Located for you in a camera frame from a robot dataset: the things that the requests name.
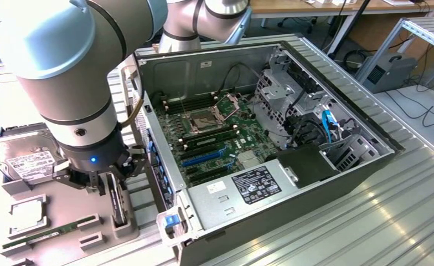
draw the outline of blue clip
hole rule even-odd
[[[178,214],[166,217],[166,229],[180,224],[180,216]]]
[[[335,126],[339,126],[338,120],[336,120],[335,116],[332,115],[332,112],[330,110],[324,110],[323,111],[323,126],[324,126],[324,129],[330,136],[330,143],[332,143],[330,123],[332,123]]]

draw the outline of hard drive label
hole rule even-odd
[[[7,159],[7,163],[26,181],[51,176],[54,173],[54,162],[55,158],[50,151]]]
[[[267,166],[232,177],[232,180],[247,204],[254,204],[282,192]]]

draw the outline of wooden desk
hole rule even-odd
[[[342,38],[350,28],[350,24],[354,21],[358,11],[363,5],[364,0],[359,0],[358,3],[347,5],[344,7],[342,15],[348,16],[346,22],[342,26],[342,30],[336,36],[335,42],[331,46],[330,53],[332,53],[342,41]],[[308,4],[302,0],[252,0],[254,14],[252,18],[263,18],[262,27],[267,27],[268,18],[295,18],[295,17],[323,17],[323,16],[336,16],[339,15],[343,6],[338,6],[332,3],[322,4],[316,2],[315,4]],[[421,3],[421,12],[427,12],[427,17],[434,16],[434,0],[428,0],[431,8]],[[413,4],[412,6],[392,6],[383,0],[372,0],[364,14],[399,14],[399,13],[419,13],[420,6]],[[379,21],[372,22],[371,27],[379,27]],[[358,24],[358,28],[362,29],[362,34],[367,36],[370,30],[362,28]],[[382,28],[387,28],[388,32],[392,29],[392,25],[386,25]],[[378,37],[383,43],[386,36]]]

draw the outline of gray machine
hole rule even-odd
[[[380,61],[370,74],[364,86],[372,93],[401,88],[412,71],[417,67],[417,60],[401,53],[388,53],[380,57]]]
[[[158,225],[183,265],[350,193],[403,149],[287,43],[138,66]]]

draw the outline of circuit board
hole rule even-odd
[[[266,158],[278,151],[278,146],[252,116],[254,112],[243,98],[239,98],[240,108],[238,110],[236,103],[227,100],[219,101],[216,106],[222,117],[227,118],[226,121],[215,118],[212,107],[175,114],[167,114],[164,110],[156,109],[180,172],[191,187],[244,170],[250,165],[247,163],[252,165],[252,162],[264,162]],[[204,135],[207,132],[219,130],[227,131],[226,134],[219,134],[222,139],[212,138],[214,143],[196,149],[196,153],[200,154],[190,156],[194,151],[186,150],[183,138],[192,139],[200,134]]]

